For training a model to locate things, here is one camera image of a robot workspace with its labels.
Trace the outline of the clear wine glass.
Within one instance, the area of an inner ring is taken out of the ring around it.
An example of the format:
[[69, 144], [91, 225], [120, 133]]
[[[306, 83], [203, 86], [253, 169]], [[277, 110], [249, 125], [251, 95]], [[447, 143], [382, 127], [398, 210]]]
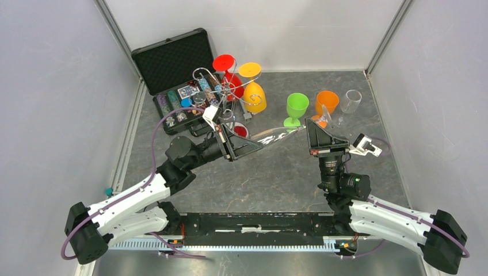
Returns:
[[339, 111], [333, 117], [333, 124], [335, 127], [341, 127], [345, 121], [345, 117], [354, 113], [360, 105], [362, 94], [358, 90], [348, 90], [340, 99]]
[[305, 129], [306, 129], [305, 124], [301, 124], [301, 126], [293, 127], [293, 128], [287, 128], [281, 126], [281, 127], [267, 129], [258, 134], [252, 135], [250, 136], [250, 139], [254, 141], [258, 141], [262, 143], [264, 146], [271, 146]]

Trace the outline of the green plastic wine glass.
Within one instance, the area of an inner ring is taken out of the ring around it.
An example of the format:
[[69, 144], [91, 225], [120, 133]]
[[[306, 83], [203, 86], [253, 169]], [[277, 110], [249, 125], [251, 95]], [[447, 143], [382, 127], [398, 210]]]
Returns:
[[287, 98], [287, 115], [283, 125], [287, 128], [301, 126], [300, 118], [305, 114], [309, 106], [309, 99], [302, 93], [292, 93]]

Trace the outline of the orange plastic wine glass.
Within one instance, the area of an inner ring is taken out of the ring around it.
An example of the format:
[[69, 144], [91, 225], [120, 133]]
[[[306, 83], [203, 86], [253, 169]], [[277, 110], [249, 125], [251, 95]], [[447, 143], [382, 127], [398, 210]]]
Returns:
[[332, 126], [332, 114], [339, 104], [339, 97], [336, 93], [328, 90], [320, 91], [315, 99], [315, 115], [312, 120], [320, 127]]

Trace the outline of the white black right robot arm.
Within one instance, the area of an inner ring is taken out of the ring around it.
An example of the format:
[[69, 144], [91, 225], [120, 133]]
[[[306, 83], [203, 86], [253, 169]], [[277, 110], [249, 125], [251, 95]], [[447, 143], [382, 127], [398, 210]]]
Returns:
[[318, 187], [334, 212], [332, 226], [337, 233], [376, 236], [417, 253], [437, 270], [458, 273], [461, 260], [469, 258], [470, 253], [466, 249], [467, 234], [453, 215], [443, 210], [435, 214], [420, 212], [371, 195], [368, 175], [346, 171], [347, 156], [382, 154], [382, 149], [365, 134], [350, 143], [310, 118], [305, 120], [305, 128], [310, 155], [319, 162]]

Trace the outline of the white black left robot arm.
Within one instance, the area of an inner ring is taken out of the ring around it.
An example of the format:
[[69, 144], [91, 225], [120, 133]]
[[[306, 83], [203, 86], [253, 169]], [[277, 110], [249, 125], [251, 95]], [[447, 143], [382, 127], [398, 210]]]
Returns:
[[263, 147], [259, 141], [237, 135], [222, 124], [216, 125], [200, 144], [177, 136], [165, 152], [166, 160], [154, 166], [145, 179], [97, 204], [85, 206], [79, 202], [70, 208], [61, 257], [85, 265], [125, 240], [160, 231], [176, 233], [181, 219], [173, 211], [163, 206], [145, 212], [141, 209], [185, 189], [196, 177], [193, 169], [220, 158], [235, 161]]

